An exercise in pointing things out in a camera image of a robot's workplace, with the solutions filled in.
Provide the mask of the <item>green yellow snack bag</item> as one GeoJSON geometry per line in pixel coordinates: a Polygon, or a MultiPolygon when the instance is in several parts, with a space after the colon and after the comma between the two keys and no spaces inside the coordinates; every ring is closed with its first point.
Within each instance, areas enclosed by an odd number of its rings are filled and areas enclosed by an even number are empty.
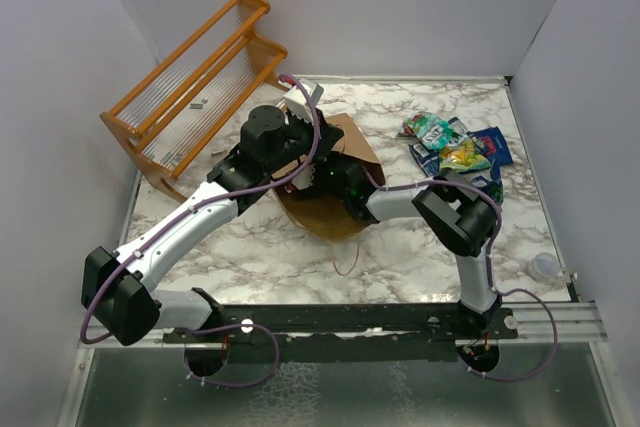
{"type": "Polygon", "coordinates": [[[471,139],[466,139],[453,147],[444,147],[439,153],[441,169],[450,168],[460,173],[486,170],[491,162],[477,148],[471,139]]]}

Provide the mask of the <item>orange wooden rack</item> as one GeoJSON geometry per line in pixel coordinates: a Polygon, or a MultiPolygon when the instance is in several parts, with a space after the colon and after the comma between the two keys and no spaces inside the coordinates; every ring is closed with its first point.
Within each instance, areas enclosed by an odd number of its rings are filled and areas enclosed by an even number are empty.
{"type": "Polygon", "coordinates": [[[286,48],[257,29],[268,0],[229,0],[100,118],[147,182],[175,184],[261,86],[279,85],[286,48]]]}

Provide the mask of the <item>aluminium frame rail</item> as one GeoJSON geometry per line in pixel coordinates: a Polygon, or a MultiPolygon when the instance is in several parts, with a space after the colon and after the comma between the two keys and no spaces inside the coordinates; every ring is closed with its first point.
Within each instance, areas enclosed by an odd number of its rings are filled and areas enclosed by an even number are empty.
{"type": "MultiPolygon", "coordinates": [[[[596,303],[551,302],[551,312],[560,343],[606,342],[608,334],[596,303]]],[[[518,341],[551,343],[553,329],[548,313],[534,302],[511,303],[517,320],[518,341]]]]}

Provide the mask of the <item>brown paper bag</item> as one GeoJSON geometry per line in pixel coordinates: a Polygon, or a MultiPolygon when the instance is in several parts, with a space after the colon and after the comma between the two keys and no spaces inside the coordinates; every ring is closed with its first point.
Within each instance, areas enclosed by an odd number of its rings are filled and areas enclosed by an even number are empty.
{"type": "Polygon", "coordinates": [[[335,258],[339,243],[353,240],[360,245],[359,234],[377,221],[366,209],[376,185],[385,184],[380,161],[364,134],[346,113],[332,115],[327,122],[344,132],[323,162],[311,166],[312,172],[301,174],[282,187],[275,196],[294,224],[325,242],[337,274],[346,276],[358,263],[355,251],[349,269],[335,258]]]}

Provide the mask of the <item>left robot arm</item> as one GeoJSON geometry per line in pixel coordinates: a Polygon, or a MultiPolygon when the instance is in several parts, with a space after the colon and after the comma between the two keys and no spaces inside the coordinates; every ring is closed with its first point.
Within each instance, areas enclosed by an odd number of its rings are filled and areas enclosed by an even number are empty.
{"type": "Polygon", "coordinates": [[[303,171],[328,155],[344,136],[310,110],[304,120],[276,106],[251,110],[239,142],[206,181],[164,220],[137,239],[109,252],[102,247],[85,259],[81,303],[123,346],[153,329],[187,330],[206,342],[220,332],[218,305],[206,293],[161,292],[160,281],[188,252],[221,226],[239,217],[268,190],[274,173],[298,161],[303,171]]]}

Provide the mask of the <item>green red snack bag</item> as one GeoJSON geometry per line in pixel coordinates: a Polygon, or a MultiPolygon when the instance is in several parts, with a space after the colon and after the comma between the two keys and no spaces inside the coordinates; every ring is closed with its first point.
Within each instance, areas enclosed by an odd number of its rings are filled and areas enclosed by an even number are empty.
{"type": "Polygon", "coordinates": [[[439,151],[449,144],[453,136],[450,124],[435,114],[420,112],[405,119],[400,137],[414,137],[426,149],[439,151]]]}

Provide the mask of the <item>blue silver snack bag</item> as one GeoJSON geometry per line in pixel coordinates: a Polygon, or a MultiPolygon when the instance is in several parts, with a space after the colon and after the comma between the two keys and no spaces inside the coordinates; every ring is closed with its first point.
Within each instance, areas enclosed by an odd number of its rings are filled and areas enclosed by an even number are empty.
{"type": "Polygon", "coordinates": [[[494,163],[490,169],[472,177],[471,183],[488,195],[497,205],[503,204],[504,185],[500,166],[497,163],[494,163]]]}

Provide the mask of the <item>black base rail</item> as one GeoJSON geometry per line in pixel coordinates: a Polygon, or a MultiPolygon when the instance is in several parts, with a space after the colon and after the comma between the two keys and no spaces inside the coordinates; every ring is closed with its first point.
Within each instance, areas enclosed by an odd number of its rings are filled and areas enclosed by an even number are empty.
{"type": "Polygon", "coordinates": [[[200,334],[177,328],[167,344],[211,353],[230,362],[334,363],[394,360],[452,362],[458,342],[513,340],[513,312],[464,312],[458,303],[227,304],[218,307],[200,334]]]}

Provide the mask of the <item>blue white snack bag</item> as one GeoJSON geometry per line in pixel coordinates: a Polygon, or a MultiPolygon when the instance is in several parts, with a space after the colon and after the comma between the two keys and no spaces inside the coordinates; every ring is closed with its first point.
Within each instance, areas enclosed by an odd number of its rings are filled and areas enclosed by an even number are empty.
{"type": "MultiPolygon", "coordinates": [[[[447,146],[453,147],[469,139],[468,129],[459,118],[452,117],[445,121],[447,121],[453,129],[452,139],[447,146]]],[[[439,153],[442,149],[439,151],[426,149],[417,141],[410,145],[408,150],[413,160],[427,176],[432,176],[439,170],[439,153]]]]}

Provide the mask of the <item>small clear plastic cup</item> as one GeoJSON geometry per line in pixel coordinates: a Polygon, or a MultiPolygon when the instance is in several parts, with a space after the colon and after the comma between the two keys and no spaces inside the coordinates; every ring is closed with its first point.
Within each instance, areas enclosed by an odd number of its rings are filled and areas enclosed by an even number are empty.
{"type": "Polygon", "coordinates": [[[540,282],[549,281],[560,274],[561,265],[553,254],[542,252],[528,262],[527,272],[540,282]]]}

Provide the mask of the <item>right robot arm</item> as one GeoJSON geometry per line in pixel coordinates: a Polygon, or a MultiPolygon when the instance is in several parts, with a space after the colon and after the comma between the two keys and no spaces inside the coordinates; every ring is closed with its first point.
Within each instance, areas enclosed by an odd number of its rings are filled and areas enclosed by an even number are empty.
{"type": "Polygon", "coordinates": [[[297,200],[332,198],[350,218],[365,225],[399,218],[422,218],[444,247],[454,254],[461,292],[459,325],[481,338],[496,323],[501,306],[490,252],[501,227],[500,207],[488,194],[450,168],[414,184],[379,184],[360,161],[330,154],[311,164],[310,178],[293,185],[297,200]]]}

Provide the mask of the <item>dark blue chilli snack bag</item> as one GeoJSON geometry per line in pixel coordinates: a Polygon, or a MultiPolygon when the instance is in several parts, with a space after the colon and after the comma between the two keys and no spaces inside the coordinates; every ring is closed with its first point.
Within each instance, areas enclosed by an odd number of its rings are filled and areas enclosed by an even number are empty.
{"type": "Polygon", "coordinates": [[[502,167],[513,163],[506,139],[498,127],[474,131],[473,135],[482,143],[483,155],[493,164],[502,167]]]}

